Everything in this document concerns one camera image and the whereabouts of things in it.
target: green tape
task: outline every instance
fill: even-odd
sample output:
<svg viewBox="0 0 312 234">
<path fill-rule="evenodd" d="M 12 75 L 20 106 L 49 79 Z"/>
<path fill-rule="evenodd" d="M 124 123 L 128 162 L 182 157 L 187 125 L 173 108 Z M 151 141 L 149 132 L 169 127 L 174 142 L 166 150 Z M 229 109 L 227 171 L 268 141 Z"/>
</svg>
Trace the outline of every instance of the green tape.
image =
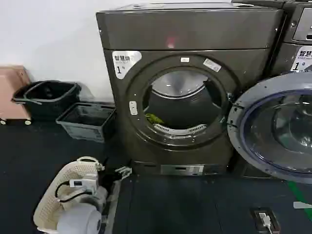
<svg viewBox="0 0 312 234">
<path fill-rule="evenodd" d="M 307 201 L 304 199 L 302 192 L 298 189 L 295 182 L 289 181 L 288 187 L 291 189 L 298 201 L 307 203 Z M 312 209 L 304 209 L 304 211 L 308 215 L 309 220 L 312 222 Z"/>
</svg>

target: dryer door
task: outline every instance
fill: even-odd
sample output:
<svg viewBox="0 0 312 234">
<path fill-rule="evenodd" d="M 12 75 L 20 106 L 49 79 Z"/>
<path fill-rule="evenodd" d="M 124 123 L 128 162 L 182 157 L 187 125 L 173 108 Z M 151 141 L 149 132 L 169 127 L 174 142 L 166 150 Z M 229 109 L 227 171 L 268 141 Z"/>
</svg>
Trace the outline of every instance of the dryer door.
<svg viewBox="0 0 312 234">
<path fill-rule="evenodd" d="M 274 77 L 246 91 L 231 108 L 228 133 L 258 169 L 312 183 L 312 73 Z"/>
</svg>

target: white sticker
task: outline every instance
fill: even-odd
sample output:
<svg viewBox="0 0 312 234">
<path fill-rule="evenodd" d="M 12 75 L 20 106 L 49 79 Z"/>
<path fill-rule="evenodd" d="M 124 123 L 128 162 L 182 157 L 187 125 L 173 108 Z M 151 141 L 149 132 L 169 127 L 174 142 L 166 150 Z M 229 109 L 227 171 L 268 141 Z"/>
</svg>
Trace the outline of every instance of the white sticker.
<svg viewBox="0 0 312 234">
<path fill-rule="evenodd" d="M 114 51 L 112 56 L 118 79 L 124 79 L 127 72 L 142 58 L 139 51 Z"/>
<path fill-rule="evenodd" d="M 292 64 L 291 71 L 312 70 L 312 46 L 302 46 Z"/>
<path fill-rule="evenodd" d="M 180 61 L 181 62 L 190 62 L 190 58 L 181 57 Z"/>
<path fill-rule="evenodd" d="M 206 67 L 209 67 L 211 70 L 214 70 L 215 72 L 220 71 L 221 65 L 215 63 L 214 61 L 211 61 L 210 59 L 205 59 L 203 63 Z"/>
<path fill-rule="evenodd" d="M 129 101 L 129 109 L 130 109 L 131 115 L 137 116 L 137 102 L 136 101 Z"/>
</svg>

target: machine top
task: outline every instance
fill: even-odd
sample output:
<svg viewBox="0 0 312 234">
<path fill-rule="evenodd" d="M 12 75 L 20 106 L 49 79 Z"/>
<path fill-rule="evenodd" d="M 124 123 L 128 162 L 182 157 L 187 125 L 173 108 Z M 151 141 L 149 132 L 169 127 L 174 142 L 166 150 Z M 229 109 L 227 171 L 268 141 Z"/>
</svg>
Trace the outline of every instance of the machine top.
<svg viewBox="0 0 312 234">
<path fill-rule="evenodd" d="M 134 10 L 190 10 L 190 9 L 232 9 L 232 8 L 266 8 L 252 4 L 233 2 L 176 2 L 176 3 L 143 3 L 118 7 L 109 11 L 134 11 Z"/>
</svg>

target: dryer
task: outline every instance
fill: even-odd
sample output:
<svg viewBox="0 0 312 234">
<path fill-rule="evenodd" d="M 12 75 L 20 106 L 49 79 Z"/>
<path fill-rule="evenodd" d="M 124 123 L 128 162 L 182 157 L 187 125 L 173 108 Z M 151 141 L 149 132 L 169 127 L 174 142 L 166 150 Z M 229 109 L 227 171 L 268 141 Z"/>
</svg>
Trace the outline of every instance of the dryer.
<svg viewBox="0 0 312 234">
<path fill-rule="evenodd" d="M 97 13 L 121 136 L 137 173 L 226 171 L 228 111 L 260 79 L 282 15 L 240 3 Z"/>
</svg>

